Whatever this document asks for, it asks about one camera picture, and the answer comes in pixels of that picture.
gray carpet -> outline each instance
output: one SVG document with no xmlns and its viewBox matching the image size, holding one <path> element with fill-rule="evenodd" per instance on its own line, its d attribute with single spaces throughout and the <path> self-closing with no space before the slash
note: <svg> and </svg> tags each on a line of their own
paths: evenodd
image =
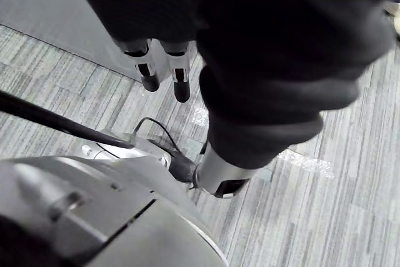
<svg viewBox="0 0 400 267">
<path fill-rule="evenodd" d="M 192 97 L 171 80 L 140 83 L 0 27 L 0 89 L 96 129 L 131 132 L 154 117 L 192 158 L 206 139 L 207 111 L 192 59 Z M 360 80 L 350 108 L 324 113 L 324 131 L 283 152 L 232 200 L 191 197 L 232 267 L 398 266 L 400 260 L 400 57 L 391 51 Z M 145 123 L 143 136 L 162 136 Z M 80 140 L 0 114 L 0 158 L 73 154 Z"/>
</svg>

